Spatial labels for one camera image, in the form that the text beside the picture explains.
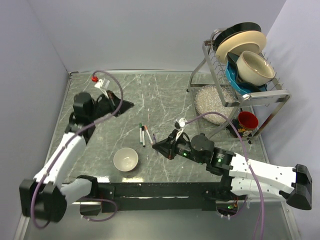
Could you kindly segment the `white pen pink tip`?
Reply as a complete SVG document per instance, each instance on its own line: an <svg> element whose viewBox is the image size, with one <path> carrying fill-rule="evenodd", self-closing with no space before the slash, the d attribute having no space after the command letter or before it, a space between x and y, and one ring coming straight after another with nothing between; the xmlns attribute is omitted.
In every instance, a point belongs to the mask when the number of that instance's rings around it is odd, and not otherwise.
<svg viewBox="0 0 320 240"><path fill-rule="evenodd" d="M153 138L151 137L151 134L150 134L149 129L147 129L147 131L145 131L145 132L146 132L146 134L147 134L147 136L148 136L148 139L149 139L150 144L153 145L154 142L153 142Z"/></svg>

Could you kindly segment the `white pen green tip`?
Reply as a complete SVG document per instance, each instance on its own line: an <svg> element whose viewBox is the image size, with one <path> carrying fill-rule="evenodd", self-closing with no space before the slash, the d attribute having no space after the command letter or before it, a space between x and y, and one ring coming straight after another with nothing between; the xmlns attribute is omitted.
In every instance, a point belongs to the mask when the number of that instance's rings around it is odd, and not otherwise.
<svg viewBox="0 0 320 240"><path fill-rule="evenodd" d="M143 145L142 127L140 127L140 124L139 124L139 142L141 145Z"/></svg>

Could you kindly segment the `white pen black tip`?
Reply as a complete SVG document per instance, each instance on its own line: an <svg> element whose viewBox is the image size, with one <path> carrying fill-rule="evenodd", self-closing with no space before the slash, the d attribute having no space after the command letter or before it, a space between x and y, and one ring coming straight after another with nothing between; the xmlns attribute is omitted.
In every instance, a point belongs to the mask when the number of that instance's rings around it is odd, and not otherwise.
<svg viewBox="0 0 320 240"><path fill-rule="evenodd" d="M143 148L146 147L146 139L145 139L145 131L142 131L142 141L143 141Z"/></svg>

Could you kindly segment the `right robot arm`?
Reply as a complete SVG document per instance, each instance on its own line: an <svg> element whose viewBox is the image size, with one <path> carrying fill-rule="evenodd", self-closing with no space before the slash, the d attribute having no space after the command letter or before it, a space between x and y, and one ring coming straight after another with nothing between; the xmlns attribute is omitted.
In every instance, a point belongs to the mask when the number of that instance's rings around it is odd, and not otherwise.
<svg viewBox="0 0 320 240"><path fill-rule="evenodd" d="M284 167L261 162L215 146L204 133L193 138L173 130L164 140L153 144L153 149L172 160L181 156L221 177L220 186L212 190L219 201L229 201L236 196L257 196L285 201L299 210L312 209L313 180L303 164Z"/></svg>

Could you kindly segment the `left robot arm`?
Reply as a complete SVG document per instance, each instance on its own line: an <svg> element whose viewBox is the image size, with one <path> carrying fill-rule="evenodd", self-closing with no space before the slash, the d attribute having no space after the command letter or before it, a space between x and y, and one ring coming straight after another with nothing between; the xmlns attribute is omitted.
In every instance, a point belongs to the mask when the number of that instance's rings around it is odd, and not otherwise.
<svg viewBox="0 0 320 240"><path fill-rule="evenodd" d="M67 185L63 184L64 179L85 150L96 125L124 114L134 103L110 90L97 99L84 91L74 96L72 107L58 148L33 179L24 179L19 186L22 214L38 229L42 229L39 220L47 225L58 223L67 207L80 199L98 201L100 189L96 177L79 175Z"/></svg>

